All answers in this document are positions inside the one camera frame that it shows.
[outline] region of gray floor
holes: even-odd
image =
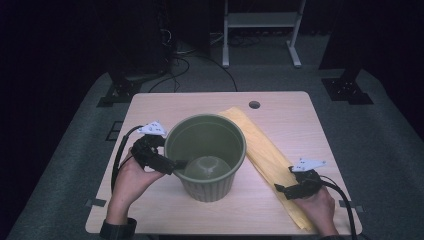
[[[359,213],[363,233],[371,239],[424,239],[424,144],[386,95],[381,83],[366,71],[357,78],[373,105],[332,102],[321,78],[338,77],[340,70],[318,70],[328,36],[299,36],[296,44],[302,68],[292,66],[284,39],[262,38],[248,48],[230,49],[230,68],[238,91],[305,91],[314,104],[349,194]],[[234,91],[229,75],[212,61],[185,59],[190,69],[177,78],[177,92]],[[212,58],[221,59],[219,47]],[[186,68],[173,62],[173,72]],[[160,81],[142,86],[148,92]],[[128,103],[98,108],[111,80],[100,76],[87,94],[50,164],[22,212],[9,239],[96,239],[85,231],[115,142],[105,141],[114,121],[123,120]],[[152,92],[173,92],[173,80]],[[136,236],[135,239],[147,239]],[[296,237],[295,239],[316,239]]]

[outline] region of human hand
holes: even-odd
[[[109,201],[106,222],[113,225],[127,224],[128,210],[146,189],[165,174],[157,171],[146,172],[132,157],[131,149],[116,178],[112,197]]]
[[[308,198],[293,199],[322,237],[339,235],[333,221],[335,202],[326,187]]]

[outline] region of sleeve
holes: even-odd
[[[320,238],[319,240],[345,240],[342,236],[327,236]]]
[[[127,225],[112,225],[104,220],[100,230],[100,237],[110,240],[131,239],[134,236],[136,226],[137,221],[133,218],[128,218]]]

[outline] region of table top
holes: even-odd
[[[251,108],[251,101],[260,103],[260,107]],[[350,199],[307,93],[141,93],[133,97],[96,196],[107,203],[104,207],[92,207],[86,230],[90,233],[100,232],[111,197],[113,162],[122,137],[131,128],[158,120],[169,132],[187,117],[202,113],[217,114],[231,107],[240,108],[293,164],[300,158],[325,160],[327,166],[318,168],[318,173],[334,180]],[[141,136],[136,132],[131,134],[124,153]],[[342,198],[332,189],[329,191],[337,205],[334,217],[336,227],[340,234],[349,235],[347,211],[337,204]],[[354,209],[353,215],[356,230],[360,233],[362,226]],[[166,175],[132,204],[129,216],[138,222],[136,233],[146,234],[315,234],[295,225],[247,157],[236,173],[230,192],[223,199],[212,203],[194,200],[175,175]]]

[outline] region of yellow cloth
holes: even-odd
[[[297,184],[294,175],[288,169],[292,166],[291,162],[239,108],[233,107],[219,114],[233,121],[241,129],[246,138],[247,157],[268,182],[293,221],[299,228],[311,230],[313,225],[305,214],[274,187],[274,183],[286,187]]]

